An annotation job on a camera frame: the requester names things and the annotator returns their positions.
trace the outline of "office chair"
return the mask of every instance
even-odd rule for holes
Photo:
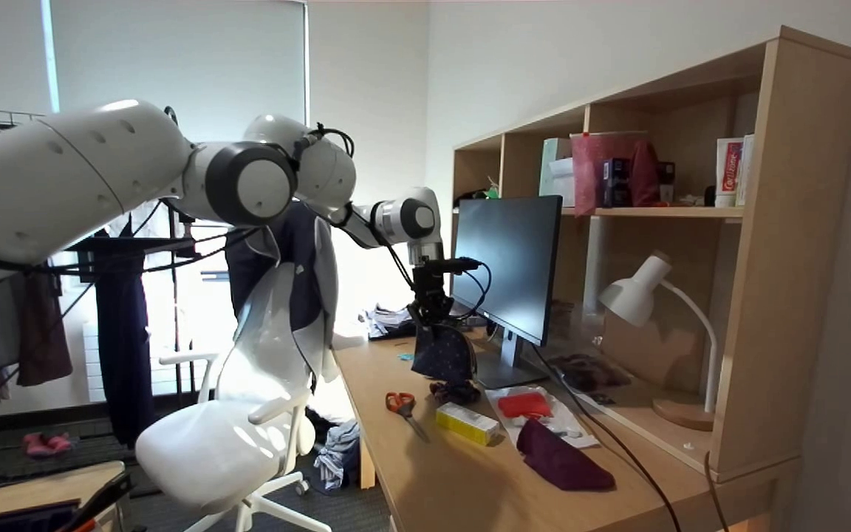
[[[303,404],[310,377],[331,374],[328,318],[315,317],[294,330],[288,325],[294,274],[294,262],[276,262],[256,281],[235,343],[210,364],[197,404],[155,420],[135,441],[135,461],[149,482],[182,509],[204,515],[189,532],[210,529],[228,510],[235,510],[238,532],[250,529],[250,515],[272,515],[313,532],[331,529],[265,498],[288,485],[306,491],[294,469],[297,454],[313,448]]]

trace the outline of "desk lamp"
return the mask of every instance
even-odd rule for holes
[[[641,328],[653,317],[653,297],[656,286],[665,286],[677,297],[687,305],[687,309],[700,318],[705,337],[708,337],[708,355],[705,355],[705,377],[703,377],[703,402],[700,404],[683,404],[671,399],[656,399],[656,411],[680,426],[692,429],[712,429],[715,413],[715,395],[717,395],[717,337],[712,321],[703,317],[703,309],[683,291],[680,286],[668,284],[665,274],[671,272],[668,260],[662,253],[650,253],[631,278],[613,281],[600,291],[600,305],[619,317],[622,321]]]

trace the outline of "monitor screen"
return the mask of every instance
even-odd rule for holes
[[[486,274],[477,268],[454,274],[452,297],[460,309],[474,309],[502,328],[505,365],[514,365],[519,340],[545,343],[559,225],[559,195],[485,197],[457,206],[454,256],[482,260]]]

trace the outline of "computer monitor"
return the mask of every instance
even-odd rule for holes
[[[486,272],[454,274],[452,300],[498,328],[498,358],[477,358],[482,387],[542,377],[532,364],[519,364],[519,351],[522,343],[538,348],[545,343],[559,225],[559,195],[457,204],[454,256],[482,260]]]

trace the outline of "yellow object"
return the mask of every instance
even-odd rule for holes
[[[502,438],[502,426],[494,417],[482,417],[452,402],[439,404],[430,423],[477,445],[494,445]]]

